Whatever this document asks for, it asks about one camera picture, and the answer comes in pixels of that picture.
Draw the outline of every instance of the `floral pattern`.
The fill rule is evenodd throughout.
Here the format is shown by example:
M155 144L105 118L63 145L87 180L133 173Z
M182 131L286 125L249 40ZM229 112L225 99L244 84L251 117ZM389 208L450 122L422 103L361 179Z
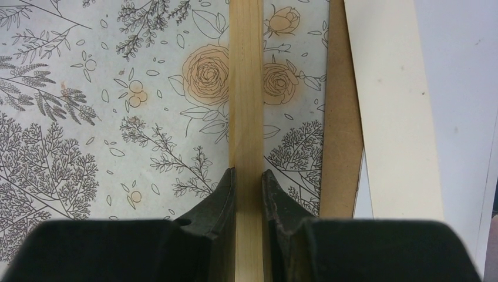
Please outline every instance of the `floral pattern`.
M317 214L328 3L264 5L265 165ZM44 220L174 219L216 188L228 11L229 0L0 4L0 275Z

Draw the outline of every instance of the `paper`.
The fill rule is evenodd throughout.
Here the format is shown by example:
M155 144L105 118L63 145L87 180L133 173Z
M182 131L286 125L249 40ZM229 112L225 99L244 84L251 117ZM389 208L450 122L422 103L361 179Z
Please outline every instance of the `paper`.
M375 218L443 220L412 0L346 1Z
M266 165L317 214L328 3L264 16ZM44 220L174 219L215 189L228 29L228 0L2 1L0 272Z

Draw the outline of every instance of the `wooden stick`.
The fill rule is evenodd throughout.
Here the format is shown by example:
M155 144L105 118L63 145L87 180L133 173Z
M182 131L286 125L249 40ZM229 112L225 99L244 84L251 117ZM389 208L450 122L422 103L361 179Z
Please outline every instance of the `wooden stick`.
M236 173L235 280L263 281L261 0L230 1L230 165Z
M330 0L320 217L352 218L363 135L344 0Z

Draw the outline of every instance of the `orange flower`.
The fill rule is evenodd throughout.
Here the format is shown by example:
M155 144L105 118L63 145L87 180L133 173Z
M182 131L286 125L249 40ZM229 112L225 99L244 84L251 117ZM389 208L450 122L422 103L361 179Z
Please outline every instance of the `orange flower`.
M286 65L266 63L263 66L264 102L280 105L289 102L299 81Z
M183 64L185 98L198 106L228 100L228 49L207 45L195 50Z
M299 25L300 19L301 15L296 9L286 7L277 11L269 21L265 21L265 24L268 31L275 32L278 35L279 33L293 32Z

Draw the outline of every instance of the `cardboard strip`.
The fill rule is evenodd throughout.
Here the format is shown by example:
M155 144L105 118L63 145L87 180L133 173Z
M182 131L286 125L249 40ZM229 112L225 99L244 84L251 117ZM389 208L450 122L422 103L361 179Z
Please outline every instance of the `cardboard strip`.
M344 0L330 1L320 217L352 218L363 136Z
M236 173L235 281L263 281L261 0L230 1L230 166Z
M413 0L346 0L374 218L443 220Z

